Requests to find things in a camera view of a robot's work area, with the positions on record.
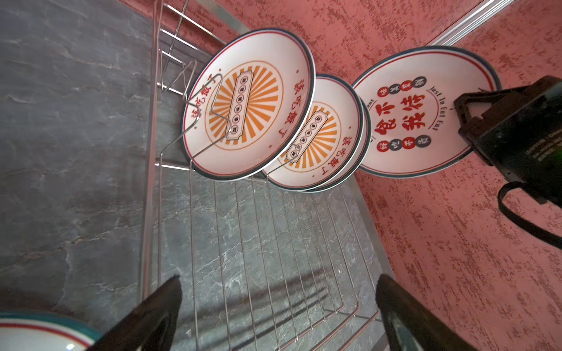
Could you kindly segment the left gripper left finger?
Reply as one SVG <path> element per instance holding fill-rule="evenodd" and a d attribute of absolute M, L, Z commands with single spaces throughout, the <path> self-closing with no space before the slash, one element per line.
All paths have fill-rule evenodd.
<path fill-rule="evenodd" d="M 172 276 L 89 349 L 170 350 L 182 297 L 179 276 Z"/>

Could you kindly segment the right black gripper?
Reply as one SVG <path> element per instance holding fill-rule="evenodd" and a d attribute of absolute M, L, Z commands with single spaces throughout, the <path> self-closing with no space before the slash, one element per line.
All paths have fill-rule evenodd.
<path fill-rule="evenodd" d="M 505 197 L 521 189 L 540 204 L 561 203 L 561 79 L 473 92 L 454 101 L 460 136 L 506 179 Z"/>

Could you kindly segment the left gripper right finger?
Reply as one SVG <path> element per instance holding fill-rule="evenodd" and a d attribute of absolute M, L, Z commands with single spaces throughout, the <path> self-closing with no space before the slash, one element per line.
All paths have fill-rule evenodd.
<path fill-rule="evenodd" d="M 376 304 L 390 350 L 474 350 L 391 276 L 380 275 Z"/>

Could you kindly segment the brown patterned plate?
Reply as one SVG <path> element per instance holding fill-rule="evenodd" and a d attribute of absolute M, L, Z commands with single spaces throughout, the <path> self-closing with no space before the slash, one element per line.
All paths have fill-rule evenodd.
<path fill-rule="evenodd" d="M 257 29 L 215 54 L 184 105 L 184 153 L 195 172 L 236 181 L 264 170 L 304 127 L 316 87 L 312 51 L 284 29 Z"/>

